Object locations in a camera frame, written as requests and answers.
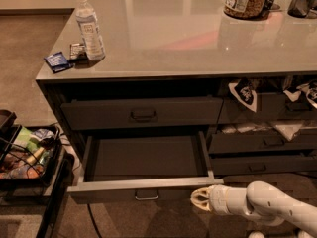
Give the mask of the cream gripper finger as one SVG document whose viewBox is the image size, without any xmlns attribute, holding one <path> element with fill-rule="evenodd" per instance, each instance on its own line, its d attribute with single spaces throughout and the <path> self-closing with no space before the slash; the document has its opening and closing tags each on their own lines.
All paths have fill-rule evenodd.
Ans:
<svg viewBox="0 0 317 238">
<path fill-rule="evenodd" d="M 209 201 L 207 199 L 199 200 L 197 198 L 191 198 L 191 203 L 197 208 L 210 212 Z"/>
<path fill-rule="evenodd" d="M 194 199 L 208 199 L 210 197 L 210 189 L 208 187 L 198 188 L 191 193 L 191 197 Z"/>
</svg>

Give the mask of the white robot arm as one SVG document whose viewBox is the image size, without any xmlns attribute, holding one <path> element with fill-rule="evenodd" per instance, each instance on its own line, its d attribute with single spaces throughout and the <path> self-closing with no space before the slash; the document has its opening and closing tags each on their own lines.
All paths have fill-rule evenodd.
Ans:
<svg viewBox="0 0 317 238">
<path fill-rule="evenodd" d="M 254 181 L 246 188 L 221 184 L 199 188 L 192 192 L 191 203 L 218 215 L 239 215 L 266 226 L 288 221 L 306 233 L 317 237 L 317 207 L 297 200 L 275 186 Z"/>
</svg>

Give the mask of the second white robot base wheel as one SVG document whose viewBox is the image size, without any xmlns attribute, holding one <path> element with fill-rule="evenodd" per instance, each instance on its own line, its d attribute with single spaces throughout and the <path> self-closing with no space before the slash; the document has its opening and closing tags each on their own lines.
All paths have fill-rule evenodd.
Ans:
<svg viewBox="0 0 317 238">
<path fill-rule="evenodd" d="M 297 238 L 314 238 L 314 237 L 303 230 L 299 230 L 297 233 Z"/>
</svg>

